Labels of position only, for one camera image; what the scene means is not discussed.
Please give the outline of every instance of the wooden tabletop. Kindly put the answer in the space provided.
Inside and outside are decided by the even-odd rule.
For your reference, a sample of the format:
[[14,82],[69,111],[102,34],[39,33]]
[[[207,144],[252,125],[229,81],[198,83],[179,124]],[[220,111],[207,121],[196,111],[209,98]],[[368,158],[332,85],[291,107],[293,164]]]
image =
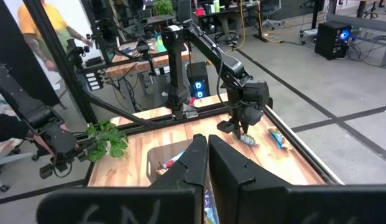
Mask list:
[[[158,49],[155,46],[155,39],[148,40],[148,42],[154,43],[154,50],[150,50],[151,54],[158,53]],[[123,44],[120,46],[119,50],[123,50],[127,46],[134,46],[137,42],[132,42],[128,44]],[[186,50],[182,52],[182,60],[188,60],[188,47],[185,45]],[[112,62],[120,62],[123,60],[129,60],[127,57],[123,55],[115,55]],[[169,58],[168,55],[163,55],[159,57],[153,58],[153,65],[154,68],[167,66],[169,64]],[[124,75],[130,70],[131,73],[135,72],[145,72],[150,70],[150,64],[148,61],[142,61],[142,62],[131,62],[131,63],[125,63],[123,65],[114,66],[111,68],[108,68],[106,70],[106,75],[110,78],[116,78]]]
[[[222,98],[227,100],[227,95],[222,95]],[[218,102],[217,96],[209,96],[196,100],[195,106],[206,106]],[[135,115],[140,118],[149,119],[170,113],[169,109],[157,108],[136,113]],[[249,127],[248,134],[255,138],[259,144],[258,147],[248,146],[237,140],[232,134],[225,134],[217,130],[216,125],[220,121],[228,119],[228,114],[222,114],[129,136],[126,155],[120,159],[112,158],[109,155],[104,156],[94,165],[88,186],[149,186],[153,182],[153,170],[158,167],[158,161],[171,159],[178,154],[178,151],[173,149],[165,150],[165,148],[170,144],[178,142],[185,149],[188,141],[191,141],[193,135],[198,133],[206,137],[210,134],[218,135],[247,158],[291,184],[324,184],[321,177],[295,149],[281,150],[278,148],[267,131],[268,126],[273,126],[268,117],[263,116],[259,123]],[[112,122],[117,125],[130,123],[126,118],[114,118]]]

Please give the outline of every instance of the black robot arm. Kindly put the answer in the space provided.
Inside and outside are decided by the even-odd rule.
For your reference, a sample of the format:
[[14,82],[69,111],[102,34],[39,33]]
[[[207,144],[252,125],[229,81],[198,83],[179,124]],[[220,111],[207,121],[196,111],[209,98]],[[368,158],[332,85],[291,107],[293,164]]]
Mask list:
[[13,79],[10,68],[0,62],[0,93],[22,122],[36,135],[40,136],[55,154],[52,163],[41,168],[44,179],[50,176],[56,167],[59,171],[67,169],[74,157],[82,159],[85,150],[76,150],[76,138],[60,125],[64,120],[53,108],[40,100],[32,98]]
[[223,80],[222,88],[227,90],[228,102],[225,106],[230,108],[231,119],[219,123],[218,129],[225,133],[232,131],[239,139],[240,128],[247,133],[249,125],[255,125],[260,121],[263,106],[270,98],[267,83],[253,81],[253,76],[244,70],[242,63],[225,54],[200,27],[191,21],[183,23],[180,27],[167,27],[162,34],[162,40],[169,55],[171,90],[168,107],[172,109],[173,114],[182,113],[181,107],[186,100],[186,87],[182,82],[182,70],[185,67],[181,52],[183,44],[190,41],[213,63]]

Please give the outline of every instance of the black box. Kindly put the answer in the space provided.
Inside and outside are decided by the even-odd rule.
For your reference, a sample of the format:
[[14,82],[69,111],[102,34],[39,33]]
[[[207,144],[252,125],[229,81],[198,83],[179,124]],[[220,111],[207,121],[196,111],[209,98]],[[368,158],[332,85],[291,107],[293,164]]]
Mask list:
[[187,65],[187,77],[191,86],[191,97],[199,99],[211,96],[205,62]]
[[315,52],[328,60],[344,58],[352,26],[338,22],[318,24]]

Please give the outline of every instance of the potted plant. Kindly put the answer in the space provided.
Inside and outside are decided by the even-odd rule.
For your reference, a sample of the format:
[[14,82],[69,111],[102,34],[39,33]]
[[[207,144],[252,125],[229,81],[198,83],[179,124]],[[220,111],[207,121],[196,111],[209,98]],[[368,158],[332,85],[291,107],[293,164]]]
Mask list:
[[96,162],[107,153],[114,158],[120,158],[125,154],[128,138],[110,121],[91,124],[85,133],[96,144],[96,149],[87,155],[89,161]]
[[173,7],[170,0],[158,0],[154,3],[154,9],[157,15],[172,15]]

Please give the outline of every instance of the gray floor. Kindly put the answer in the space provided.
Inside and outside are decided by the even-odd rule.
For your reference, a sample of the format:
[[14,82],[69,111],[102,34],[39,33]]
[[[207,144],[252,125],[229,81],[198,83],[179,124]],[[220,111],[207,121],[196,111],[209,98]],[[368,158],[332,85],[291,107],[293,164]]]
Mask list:
[[[293,30],[283,29],[272,35],[296,42],[298,30],[301,28],[300,23],[301,20],[295,21],[297,26],[293,27]],[[254,32],[253,27],[247,28],[248,34]],[[370,49],[371,45],[361,44],[362,50]],[[386,106],[386,69],[350,60],[328,61],[315,54],[313,49],[292,44],[265,44],[250,35],[247,36],[241,50],[335,117]],[[384,49],[372,51],[367,58],[368,62],[379,64],[383,52]],[[193,54],[196,62],[205,60],[196,49],[193,49]],[[255,78],[268,82],[271,96],[274,98],[274,111],[289,127],[294,128],[330,119],[328,114],[316,109],[239,52],[230,54],[239,59]],[[211,93],[215,94],[217,75],[213,67],[209,66],[207,69]],[[133,84],[135,78],[128,79]],[[142,97],[142,90],[138,85],[135,94],[140,103],[149,107],[159,103],[160,90],[161,86],[156,86],[154,83],[149,86],[150,94]],[[114,106],[122,108],[116,101],[110,86],[95,94]],[[121,103],[125,103],[120,96],[119,99]],[[56,110],[65,118],[68,127],[72,131],[83,131],[86,124],[78,116],[68,93],[61,101],[68,110],[64,111],[60,107]],[[100,119],[115,116],[101,108],[94,107],[94,110]],[[357,130],[386,152],[386,112],[351,119],[345,123],[338,122],[308,129],[297,134],[345,183],[386,183],[386,160],[384,159],[386,154],[379,154],[371,147],[372,145],[368,145],[368,141],[363,141],[356,134],[350,133],[351,129],[348,127]],[[22,145],[22,150],[34,152],[35,147],[26,143]],[[38,175],[39,167],[47,162],[46,158],[41,158],[37,162],[26,159],[4,166],[1,178],[4,183],[11,186],[11,189],[6,193],[0,192],[0,200],[31,190],[81,180],[88,169],[87,162],[83,164],[75,162],[73,172],[67,178],[50,177],[47,180],[41,180]],[[43,195],[39,195],[0,204],[0,223],[35,223],[35,209],[42,198]]]

